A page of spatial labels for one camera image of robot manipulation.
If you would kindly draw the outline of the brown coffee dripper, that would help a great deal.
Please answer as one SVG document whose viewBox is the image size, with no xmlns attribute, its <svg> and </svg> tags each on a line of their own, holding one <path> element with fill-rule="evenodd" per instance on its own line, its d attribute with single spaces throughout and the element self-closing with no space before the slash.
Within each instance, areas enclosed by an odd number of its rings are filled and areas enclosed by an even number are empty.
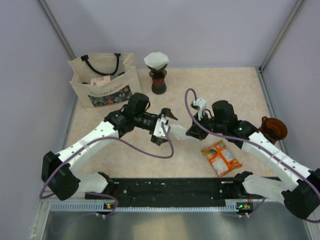
<svg viewBox="0 0 320 240">
<path fill-rule="evenodd" d="M 281 120 L 273 117 L 262 117 L 261 126 L 258 128 L 258 130 L 273 145 L 276 142 L 285 139 L 288 135 L 288 129 L 286 125 Z"/>
</svg>

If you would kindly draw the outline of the white paper coffee filters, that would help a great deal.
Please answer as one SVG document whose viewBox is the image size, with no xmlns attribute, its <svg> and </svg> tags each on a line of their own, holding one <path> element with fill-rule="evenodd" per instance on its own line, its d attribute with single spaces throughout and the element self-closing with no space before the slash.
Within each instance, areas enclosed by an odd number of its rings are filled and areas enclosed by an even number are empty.
<svg viewBox="0 0 320 240">
<path fill-rule="evenodd" d="M 181 125 L 173 124 L 168 126 L 167 135 L 171 139 L 174 137 L 177 140 L 187 140 L 188 136 L 186 135 L 187 129 Z"/>
</svg>

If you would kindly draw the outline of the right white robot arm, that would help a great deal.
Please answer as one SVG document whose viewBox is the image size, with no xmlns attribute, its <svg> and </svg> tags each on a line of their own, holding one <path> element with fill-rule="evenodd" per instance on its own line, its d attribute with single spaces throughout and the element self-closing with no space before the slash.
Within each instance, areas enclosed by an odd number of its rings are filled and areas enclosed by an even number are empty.
<svg viewBox="0 0 320 240">
<path fill-rule="evenodd" d="M 192 125 L 189 133 L 198 139 L 207 135 L 222 137 L 239 149 L 258 158 L 276 174 L 278 180 L 261 177 L 252 172 L 237 175 L 233 192 L 239 198 L 249 194 L 260 195 L 283 204 L 295 217 L 309 223 L 318 224 L 319 219 L 311 219 L 320 206 L 320 170 L 298 163 L 268 140 L 253 124 L 239 120 L 233 106 L 226 100 L 212 104 L 213 116 L 205 114 L 207 103 L 197 98 L 185 104 L 190 113 Z"/>
</svg>

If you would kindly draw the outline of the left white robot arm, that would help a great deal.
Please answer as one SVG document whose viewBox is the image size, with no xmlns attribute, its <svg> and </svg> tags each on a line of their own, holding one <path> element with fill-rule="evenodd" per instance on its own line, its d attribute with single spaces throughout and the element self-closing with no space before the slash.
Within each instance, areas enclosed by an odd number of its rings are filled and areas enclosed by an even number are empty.
<svg viewBox="0 0 320 240">
<path fill-rule="evenodd" d="M 75 194 L 97 193 L 109 198 L 114 191 L 111 180 L 103 172 L 94 174 L 79 173 L 81 166 L 96 153 L 113 141 L 124 142 L 122 137 L 135 128 L 146 130 L 151 142 L 160 146 L 171 143 L 168 119 L 175 120 L 171 109 L 163 108 L 160 113 L 149 113 L 149 97 L 143 93 L 134 93 L 119 110 L 114 110 L 90 133 L 57 153 L 49 151 L 43 157 L 41 179 L 44 189 L 64 201 Z"/>
</svg>

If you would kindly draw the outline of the olive green coffee dripper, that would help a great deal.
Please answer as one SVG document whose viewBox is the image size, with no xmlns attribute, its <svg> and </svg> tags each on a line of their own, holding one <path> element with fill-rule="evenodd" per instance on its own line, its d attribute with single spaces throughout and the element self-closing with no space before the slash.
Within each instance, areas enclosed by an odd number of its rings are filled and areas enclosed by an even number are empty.
<svg viewBox="0 0 320 240">
<path fill-rule="evenodd" d="M 167 75 L 167 71 L 165 69 L 160 69 L 160 70 L 151 70 L 149 72 L 149 76 L 153 79 L 153 80 L 161 80 L 164 79 Z"/>
</svg>

